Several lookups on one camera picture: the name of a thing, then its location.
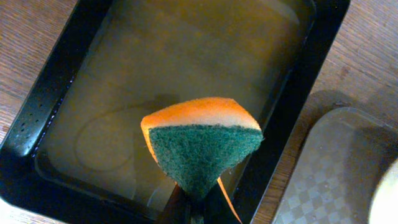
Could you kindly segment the green orange sponge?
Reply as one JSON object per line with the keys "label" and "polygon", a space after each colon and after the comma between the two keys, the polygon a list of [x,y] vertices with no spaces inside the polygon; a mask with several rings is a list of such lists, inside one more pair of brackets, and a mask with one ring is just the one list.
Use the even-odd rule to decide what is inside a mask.
{"label": "green orange sponge", "polygon": [[175,189],[157,223],[241,223],[222,173],[259,149],[258,122],[234,99],[208,97],[143,117],[149,152]]}

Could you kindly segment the cream plate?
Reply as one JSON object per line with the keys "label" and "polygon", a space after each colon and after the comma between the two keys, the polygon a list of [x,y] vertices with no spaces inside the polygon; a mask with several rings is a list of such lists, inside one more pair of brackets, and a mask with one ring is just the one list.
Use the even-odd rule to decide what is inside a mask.
{"label": "cream plate", "polygon": [[397,224],[397,160],[385,171],[372,198],[369,224]]}

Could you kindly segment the brown serving tray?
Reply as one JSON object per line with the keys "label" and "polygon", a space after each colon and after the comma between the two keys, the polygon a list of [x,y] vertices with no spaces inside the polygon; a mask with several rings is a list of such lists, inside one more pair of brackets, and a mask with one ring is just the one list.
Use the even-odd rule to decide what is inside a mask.
{"label": "brown serving tray", "polygon": [[310,130],[273,223],[367,223],[397,130],[359,109],[331,110]]}

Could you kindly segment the black water basin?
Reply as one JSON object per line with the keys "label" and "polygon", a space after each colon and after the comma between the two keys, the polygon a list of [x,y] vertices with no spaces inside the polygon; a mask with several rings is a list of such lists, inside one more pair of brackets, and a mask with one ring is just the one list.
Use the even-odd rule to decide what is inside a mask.
{"label": "black water basin", "polygon": [[259,122],[223,183],[251,223],[348,1],[79,1],[1,144],[1,202],[68,223],[153,223],[174,182],[141,119],[207,96]]}

